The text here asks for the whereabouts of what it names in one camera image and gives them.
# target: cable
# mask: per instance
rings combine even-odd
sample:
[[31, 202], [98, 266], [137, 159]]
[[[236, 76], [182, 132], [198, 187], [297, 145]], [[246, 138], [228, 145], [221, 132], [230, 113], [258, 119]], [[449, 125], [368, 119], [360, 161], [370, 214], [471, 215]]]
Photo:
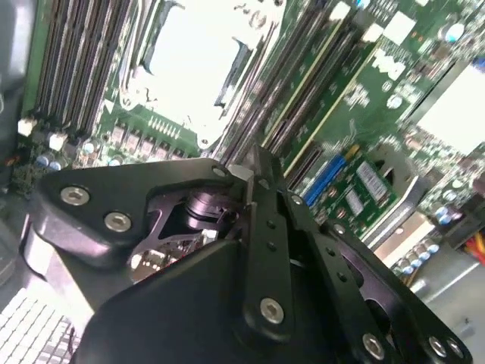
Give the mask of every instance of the cable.
[[485, 243], [483, 242], [483, 237], [480, 232], [475, 234], [475, 243], [477, 244], [478, 251], [485, 255]]

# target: ram slot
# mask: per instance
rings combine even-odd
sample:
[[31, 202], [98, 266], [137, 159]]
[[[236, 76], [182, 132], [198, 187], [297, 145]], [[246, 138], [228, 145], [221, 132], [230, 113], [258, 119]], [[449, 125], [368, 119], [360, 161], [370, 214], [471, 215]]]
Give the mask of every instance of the ram slot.
[[256, 96], [256, 100], [251, 104], [251, 107], [246, 112], [246, 117], [241, 122], [241, 124], [236, 124], [235, 120], [239, 117], [239, 111], [237, 111], [232, 117], [229, 125], [230, 131], [228, 132], [228, 138], [230, 140], [229, 146], [224, 151], [224, 155], [221, 158], [222, 163], [228, 163], [234, 160], [234, 154], [237, 153], [237, 149], [241, 143], [240, 138], [244, 138], [247, 133], [252, 129], [252, 122], [254, 117], [257, 115], [259, 106], [266, 103], [268, 97], [274, 90], [275, 83], [279, 78], [281, 78], [281, 70], [285, 68], [285, 64], [292, 59], [292, 53], [294, 48], [305, 38], [305, 34], [313, 27], [315, 21], [319, 17], [321, 10], [315, 9], [314, 5], [309, 5], [305, 9], [302, 18], [299, 20], [296, 29], [292, 31], [288, 42], [283, 47], [283, 50], [277, 57], [277, 60], [272, 65], [268, 78], [264, 82], [261, 90]]
[[52, 88], [49, 90], [50, 96], [48, 98], [48, 115], [54, 117], [56, 121], [59, 121], [57, 115], [55, 114], [55, 106], [58, 103], [57, 96], [59, 94], [59, 89], [61, 88], [61, 84], [63, 83], [62, 75], [64, 74], [65, 69], [65, 58], [67, 54], [67, 49], [69, 44], [67, 40], [70, 35], [71, 31], [71, 24], [74, 17], [76, 17], [77, 13], [77, 6], [79, 2], [77, 0], [68, 0], [68, 10], [67, 16], [65, 20], [62, 22], [62, 31], [61, 31], [61, 38], [59, 40], [59, 51], [55, 55], [55, 59], [52, 59], [52, 62], [55, 66], [54, 76], [52, 80]]
[[88, 19], [86, 19], [85, 22], [86, 28], [83, 35], [84, 41], [82, 47], [80, 47], [80, 50], [78, 51], [79, 56], [77, 65], [74, 68], [74, 80], [72, 82], [71, 95], [68, 99], [66, 111], [64, 113], [64, 119], [69, 123], [73, 123], [75, 115], [77, 116], [75, 112], [79, 107], [80, 99], [83, 97], [83, 94], [87, 92], [86, 79], [88, 76], [86, 75], [86, 69], [92, 65], [89, 63], [89, 54], [90, 52], [93, 52], [93, 49], [95, 49], [97, 44], [93, 40], [96, 39], [96, 31], [101, 26], [100, 19], [102, 19], [102, 16], [105, 13], [106, 2], [90, 1], [92, 2], [92, 10], [88, 14]]
[[63, 113], [66, 106], [67, 95], [70, 86], [72, 86], [77, 50], [80, 46], [83, 25], [89, 10], [89, 3], [89, 0], [76, 0], [77, 8], [74, 9], [74, 17], [67, 29], [66, 46], [61, 59], [61, 63], [64, 65], [64, 70], [60, 79], [61, 84], [56, 89], [54, 97], [54, 114], [63, 121], [63, 124], [69, 122], [64, 120]]
[[275, 138], [269, 143], [268, 148], [273, 154], [279, 155], [288, 141], [298, 133], [310, 111], [314, 111], [315, 105], [318, 105], [321, 94], [327, 90], [340, 65], [349, 57], [360, 36], [361, 32], [350, 30], [330, 52], [329, 57], [315, 75], [313, 84], [300, 95], [292, 111], [288, 113], [288, 117], [284, 118], [280, 124]]
[[289, 190], [294, 191], [300, 185], [322, 154], [322, 148], [316, 142], [312, 142], [300, 159], [301, 163], [286, 177], [286, 186]]
[[58, 17], [58, 14], [61, 12], [61, 0], [54, 0], [52, 4], [51, 16], [50, 16], [50, 26], [48, 29], [47, 41], [45, 43], [45, 52], [44, 58], [42, 60], [42, 70], [40, 72], [40, 82], [39, 82], [39, 91], [37, 92], [37, 100], [36, 106], [40, 106], [42, 100], [44, 99], [45, 94], [45, 82], [47, 76], [47, 69], [49, 67], [49, 54], [52, 49], [52, 40], [54, 39], [54, 32], [55, 32], [55, 23]]
[[74, 60], [74, 66], [73, 66], [73, 73], [70, 75], [70, 83], [69, 83], [69, 88], [67, 89], [67, 93], [65, 94], [65, 107], [62, 110], [62, 120], [65, 124], [70, 124], [71, 119], [68, 117], [69, 110], [72, 108], [72, 103], [71, 100], [75, 97], [75, 93], [77, 92], [77, 87], [79, 83], [79, 78], [80, 78], [80, 72], [78, 71], [80, 69], [80, 65], [83, 63], [84, 56], [86, 54], [86, 44], [90, 41], [90, 33], [89, 30], [92, 29], [90, 27], [90, 22], [93, 19], [92, 13], [93, 10], [96, 9], [96, 4], [93, 1], [87, 0], [88, 3], [88, 8], [86, 11], [86, 16], [83, 19], [83, 23], [80, 24], [79, 28], [79, 37], [78, 37], [78, 42], [75, 43], [74, 45], [74, 51], [71, 55]]
[[42, 82], [43, 88], [40, 96], [39, 107], [41, 112], [49, 114], [49, 101], [51, 99], [52, 90], [54, 89], [55, 69], [57, 66], [57, 59], [61, 50], [62, 34], [64, 31], [64, 25], [67, 21], [69, 14], [69, 2], [60, 2], [58, 12], [54, 14], [52, 19], [52, 37], [49, 40], [49, 50], [44, 56], [45, 73], [43, 73], [44, 82]]
[[112, 16], [113, 13], [117, 11], [119, 4], [120, 3], [118, 1], [115, 1], [114, 3], [110, 2], [108, 6], [108, 12], [105, 16], [101, 37], [95, 51], [93, 66], [89, 72], [89, 79], [86, 88], [89, 90], [89, 92], [84, 94], [83, 101], [80, 103], [80, 113], [77, 115], [77, 129], [82, 133], [85, 133], [86, 131], [86, 123], [88, 122], [87, 115], [89, 113], [89, 109], [92, 107], [92, 105], [89, 104], [89, 101], [91, 100], [91, 95], [95, 92], [95, 87], [98, 82], [96, 77], [99, 74], [99, 69], [102, 67], [102, 56], [105, 50], [106, 38], [108, 33], [113, 28], [113, 23], [119, 21], [119, 19]]
[[73, 100], [72, 118], [71, 122], [75, 125], [76, 130], [80, 130], [83, 124], [83, 116], [86, 110], [87, 99], [92, 92], [91, 85], [94, 82], [92, 79], [95, 68], [98, 63], [98, 57], [102, 40], [105, 36], [106, 29], [108, 27], [106, 19], [108, 19], [108, 13], [110, 13], [110, 2], [101, 2], [99, 12], [96, 14], [96, 20], [94, 28], [92, 30], [92, 41], [88, 43], [88, 52], [82, 68], [78, 71], [81, 72], [81, 80], [78, 86], [79, 92], [76, 98]]
[[95, 114], [98, 112], [99, 103], [102, 100], [102, 93], [105, 89], [106, 82], [108, 81], [109, 71], [111, 63], [113, 61], [114, 53], [118, 47], [118, 42], [120, 39], [121, 31], [125, 21], [121, 19], [126, 19], [128, 10], [130, 8], [129, 1], [117, 2], [119, 5], [114, 12], [113, 19], [114, 24], [109, 30], [106, 36], [106, 42], [104, 47], [104, 55], [102, 56], [101, 67], [98, 67], [98, 73], [95, 76], [97, 84], [93, 87], [93, 92], [90, 93], [90, 101], [88, 103], [89, 108], [86, 112], [85, 124], [82, 127], [82, 131], [85, 134], [91, 134], [92, 127], [95, 122]]

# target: green circuit board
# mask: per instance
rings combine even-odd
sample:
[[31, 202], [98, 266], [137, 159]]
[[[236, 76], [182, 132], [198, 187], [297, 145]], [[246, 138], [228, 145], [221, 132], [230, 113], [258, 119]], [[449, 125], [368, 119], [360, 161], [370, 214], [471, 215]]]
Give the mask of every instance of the green circuit board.
[[[49, 113], [39, 115], [35, 111], [42, 98], [42, 82], [45, 82], [42, 75], [47, 69], [45, 59], [55, 44], [53, 20], [60, 16], [61, 11], [72, 13], [68, 3], [79, 9], [85, 7], [86, 19], [94, 19], [95, 14], [93, 9], [87, 7], [88, 4], [104, 6], [104, 3], [91, 0], [70, 0], [62, 10], [64, 8], [60, 4], [63, 3], [59, 0], [39, 1], [22, 115], [34, 115], [38, 121], [37, 127], [42, 126], [44, 130], [53, 129], [56, 120]], [[29, 162], [15, 168], [13, 181], [22, 186], [24, 193], [28, 193], [39, 175], [50, 171], [45, 166], [36, 165], [39, 155], [46, 153], [49, 158], [60, 160], [67, 168], [110, 165], [115, 158], [117, 162], [134, 163], [210, 154], [210, 149], [200, 148], [198, 132], [191, 125], [191, 120], [168, 118], [163, 108], [156, 107], [145, 94], [145, 89], [137, 89], [131, 94], [132, 106], [124, 105], [126, 102], [120, 94], [120, 75], [127, 67], [127, 50], [136, 26], [138, 9], [127, 1], [113, 0], [110, 3], [112, 6], [126, 6], [125, 15], [123, 18], [120, 15], [122, 21], [118, 21], [118, 25], [122, 26], [119, 36], [108, 44], [108, 49], [113, 49], [113, 53], [106, 58], [105, 82], [100, 82], [92, 89], [81, 87], [88, 90], [86, 94], [94, 95], [94, 102], [90, 105], [91, 114], [82, 111], [85, 116], [79, 116], [82, 120], [77, 122], [88, 120], [92, 126], [78, 142], [74, 153], [64, 149], [52, 151], [40, 137], [20, 138], [19, 147], [28, 151]], [[435, 187], [423, 201], [423, 210], [430, 209], [434, 202], [442, 200], [448, 190], [456, 194], [458, 205], [465, 201], [471, 194], [469, 180], [485, 169], [485, 145], [481, 143], [472, 152], [464, 154], [425, 133], [417, 126], [418, 121], [411, 121], [410, 116], [443, 77], [456, 68], [457, 63], [469, 64], [474, 57], [485, 53], [483, 1], [330, 0], [324, 8], [315, 7], [322, 2], [310, 0], [282, 3], [284, 13], [269, 39], [273, 46], [262, 64], [259, 65], [258, 57], [264, 48], [263, 43], [244, 57], [243, 65], [247, 67], [240, 67], [235, 72], [237, 77], [234, 77], [231, 87], [239, 95], [247, 89], [251, 70], [257, 70], [252, 87], [242, 99], [240, 111], [221, 140], [222, 147], [213, 156], [222, 156], [225, 148], [237, 136], [238, 126], [250, 116], [254, 107], [260, 105], [261, 93], [274, 76], [274, 70], [279, 70], [278, 77], [281, 78], [273, 83], [277, 87], [267, 92], [267, 96], [274, 96], [274, 99], [261, 120], [255, 141], [266, 147], [273, 146], [274, 136], [288, 128], [289, 117], [298, 115], [305, 106], [304, 122], [297, 129], [292, 129], [284, 145], [275, 147], [286, 174], [302, 162], [305, 150], [312, 143], [322, 150], [318, 160], [314, 161], [294, 189], [297, 193], [303, 194], [324, 163], [349, 145], [359, 143], [364, 149], [372, 150], [378, 144], [387, 143], [404, 151], [423, 175], [440, 176], [435, 178]], [[174, 6], [174, 2], [150, 4], [147, 15], [140, 22], [142, 27], [134, 46], [134, 55], [139, 55], [136, 65], [148, 67], [146, 59], [149, 59], [164, 26], [158, 19], [170, 6]], [[105, 11], [109, 20], [109, 8]], [[323, 14], [324, 21], [316, 23], [319, 27], [313, 33], [303, 33], [290, 53], [285, 55], [287, 61], [279, 63], [292, 35], [308, 19], [314, 19], [318, 12]], [[72, 17], [71, 20], [75, 22], [74, 15], [66, 17]], [[458, 42], [446, 42], [443, 38], [453, 24], [464, 24], [465, 33]], [[349, 34], [352, 34], [351, 39], [346, 38]], [[342, 48], [338, 48], [348, 40], [347, 47], [342, 45]], [[343, 56], [337, 59], [338, 67], [332, 74], [322, 72], [325, 67], [330, 68], [329, 62], [340, 55], [339, 50], [342, 50]], [[71, 66], [63, 72], [75, 74], [74, 64]], [[94, 85], [95, 77], [91, 79], [92, 83], [86, 85]], [[312, 85], [320, 88], [317, 88], [317, 96], [311, 100], [311, 104], [306, 105], [302, 97]], [[237, 102], [229, 102], [222, 113], [222, 120], [224, 117], [229, 119], [237, 108]], [[54, 127], [56, 130], [63, 128], [64, 125]], [[83, 148], [86, 140], [95, 141], [97, 149], [86, 151]]]

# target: metal bolt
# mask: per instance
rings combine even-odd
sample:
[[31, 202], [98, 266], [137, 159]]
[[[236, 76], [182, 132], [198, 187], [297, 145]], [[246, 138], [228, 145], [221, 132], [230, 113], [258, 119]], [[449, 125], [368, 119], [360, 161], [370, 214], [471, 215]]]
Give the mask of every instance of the metal bolt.
[[293, 200], [293, 202], [294, 202], [296, 205], [301, 205], [301, 204], [303, 204], [303, 200], [300, 198], [300, 196], [293, 195], [293, 196], [291, 196], [291, 199]]
[[105, 225], [109, 230], [124, 233], [131, 228], [131, 220], [121, 212], [110, 212], [105, 217]]
[[342, 225], [340, 225], [340, 224], [335, 224], [335, 225], [333, 226], [333, 228], [334, 228], [334, 229], [335, 229], [335, 231], [336, 231], [337, 233], [339, 233], [340, 235], [342, 235], [343, 233], [345, 233], [345, 232], [346, 232], [346, 229], [345, 229], [345, 228], [344, 228]]
[[212, 171], [219, 177], [226, 177], [226, 172], [217, 167], [212, 167]]
[[272, 298], [263, 298], [259, 305], [259, 309], [261, 310], [263, 317], [271, 324], [278, 325], [283, 322], [283, 319], [285, 318], [283, 307]]
[[266, 246], [268, 247], [268, 249], [272, 252], [276, 252], [276, 245], [272, 242], [272, 241], [268, 241], [266, 243]]
[[384, 359], [384, 348], [379, 340], [373, 334], [364, 334], [362, 342], [365, 349], [377, 360]]
[[265, 180], [264, 178], [260, 179], [258, 183], [261, 186], [263, 186], [263, 188], [265, 188], [266, 190], [269, 190], [270, 189], [270, 185], [269, 185], [268, 181]]
[[452, 348], [453, 353], [455, 353], [458, 357], [463, 359], [463, 352], [458, 346], [458, 344], [456, 343], [456, 341], [454, 341], [453, 339], [448, 339], [446, 342], [448, 343], [449, 347]]
[[434, 350], [436, 354], [441, 356], [442, 358], [446, 358], [446, 350], [445, 347], [440, 343], [438, 339], [436, 339], [434, 336], [431, 336], [429, 339], [431, 348]]
[[72, 206], [81, 206], [89, 201], [89, 193], [81, 187], [66, 187], [61, 191], [62, 201]]

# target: metal frame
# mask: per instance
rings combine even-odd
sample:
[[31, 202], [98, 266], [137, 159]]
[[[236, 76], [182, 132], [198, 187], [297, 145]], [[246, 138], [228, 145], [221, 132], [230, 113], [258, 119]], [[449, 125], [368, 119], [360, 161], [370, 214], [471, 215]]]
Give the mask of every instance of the metal frame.
[[[92, 360], [94, 351], [109, 353], [109, 344], [100, 349], [104, 344], [95, 339], [109, 328], [113, 331], [107, 342], [116, 347], [127, 345], [123, 330], [135, 330], [136, 339], [146, 343], [149, 337], [143, 322], [132, 320], [120, 327], [125, 319], [113, 320], [112, 312], [136, 312], [133, 302], [168, 304], [156, 303], [161, 291], [152, 286], [157, 282], [173, 287], [177, 279], [198, 280], [190, 272], [203, 265], [205, 275], [213, 271], [213, 285], [221, 279], [227, 284], [229, 278], [221, 278], [223, 266], [234, 265], [241, 275], [234, 278], [237, 304], [229, 321], [244, 343], [238, 350], [266, 353], [269, 345], [275, 352], [292, 350], [291, 357], [305, 362], [306, 353], [299, 352], [294, 340], [300, 340], [302, 330], [313, 322], [323, 325], [326, 341], [314, 345], [330, 347], [344, 362], [471, 362], [465, 345], [361, 241], [338, 221], [317, 226], [307, 205], [286, 191], [278, 160], [269, 152], [254, 147], [243, 166], [253, 172], [247, 181], [205, 158], [62, 171], [41, 180], [27, 218], [22, 252], [37, 279], [50, 284], [74, 308], [78, 329], [83, 331], [87, 324], [79, 360]], [[63, 200], [61, 191], [71, 186], [88, 193], [88, 202]], [[86, 199], [83, 193], [71, 198]], [[155, 210], [162, 213], [153, 229], [156, 233], [151, 233], [146, 214]], [[116, 223], [119, 231], [105, 224], [111, 212], [126, 217]], [[178, 227], [169, 223], [174, 214], [182, 222]], [[124, 230], [126, 219], [130, 226]], [[134, 253], [156, 249], [187, 228], [217, 229], [219, 240], [132, 286], [127, 260]], [[218, 271], [222, 261], [223, 270]], [[325, 304], [318, 304], [315, 313], [323, 321], [301, 317], [302, 305], [314, 303], [300, 296], [302, 287], [293, 265], [304, 271], [310, 291], [320, 297], [315, 299], [324, 297]], [[163, 292], [165, 297], [171, 295]], [[191, 310], [184, 307], [193, 298], [185, 298], [180, 308], [175, 303], [172, 309]], [[229, 298], [199, 300], [218, 300], [223, 305]], [[314, 338], [306, 335], [305, 340], [313, 343]], [[143, 348], [146, 358], [150, 350], [158, 349]], [[103, 360], [110, 362], [106, 356]], [[268, 357], [263, 362], [275, 361]]]

